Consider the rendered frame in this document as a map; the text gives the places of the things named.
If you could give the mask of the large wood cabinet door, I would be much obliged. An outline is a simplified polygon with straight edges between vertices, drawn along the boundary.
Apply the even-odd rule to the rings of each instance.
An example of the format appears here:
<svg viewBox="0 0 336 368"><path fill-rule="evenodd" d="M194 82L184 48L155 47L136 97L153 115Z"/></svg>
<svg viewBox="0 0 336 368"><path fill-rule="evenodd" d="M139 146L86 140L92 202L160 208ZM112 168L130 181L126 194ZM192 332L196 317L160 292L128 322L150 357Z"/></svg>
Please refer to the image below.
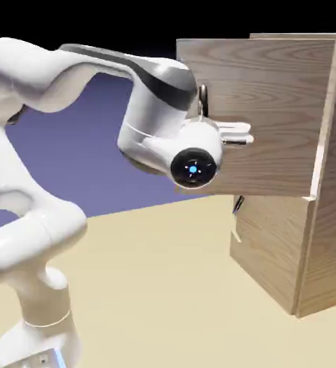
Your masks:
<svg viewBox="0 0 336 368"><path fill-rule="evenodd" d="M177 57L208 92L208 114L251 125L253 144L224 151L206 195L306 196L334 55L333 40L178 40Z"/></svg>

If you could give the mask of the small wood cabinet door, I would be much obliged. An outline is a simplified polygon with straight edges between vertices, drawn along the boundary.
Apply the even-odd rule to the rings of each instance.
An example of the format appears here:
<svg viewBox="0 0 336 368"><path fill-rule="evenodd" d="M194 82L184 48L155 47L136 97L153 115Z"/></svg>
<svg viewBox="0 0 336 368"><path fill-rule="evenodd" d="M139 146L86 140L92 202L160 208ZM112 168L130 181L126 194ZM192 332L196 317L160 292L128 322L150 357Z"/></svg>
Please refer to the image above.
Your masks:
<svg viewBox="0 0 336 368"><path fill-rule="evenodd" d="M241 243L231 257L290 315L295 313L313 197L244 196L237 214Z"/></svg>

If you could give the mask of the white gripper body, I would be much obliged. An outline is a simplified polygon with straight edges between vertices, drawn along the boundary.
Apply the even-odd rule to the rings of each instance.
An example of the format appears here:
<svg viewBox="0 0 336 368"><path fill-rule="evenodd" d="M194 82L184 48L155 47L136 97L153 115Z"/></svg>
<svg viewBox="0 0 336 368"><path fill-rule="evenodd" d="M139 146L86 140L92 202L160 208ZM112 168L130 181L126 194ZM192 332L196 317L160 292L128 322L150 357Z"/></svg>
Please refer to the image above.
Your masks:
<svg viewBox="0 0 336 368"><path fill-rule="evenodd" d="M224 145L248 145L254 142L249 123L216 121L219 136Z"/></svg>

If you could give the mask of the light wood cabinet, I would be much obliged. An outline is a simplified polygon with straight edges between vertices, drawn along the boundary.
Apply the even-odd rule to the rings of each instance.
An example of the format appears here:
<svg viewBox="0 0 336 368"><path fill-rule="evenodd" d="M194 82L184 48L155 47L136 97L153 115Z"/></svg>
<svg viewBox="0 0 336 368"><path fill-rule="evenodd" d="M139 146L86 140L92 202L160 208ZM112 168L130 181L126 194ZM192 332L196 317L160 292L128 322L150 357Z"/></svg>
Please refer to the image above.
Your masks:
<svg viewBox="0 0 336 368"><path fill-rule="evenodd" d="M336 306L336 34L311 194L315 199L295 313L298 318Z"/></svg>

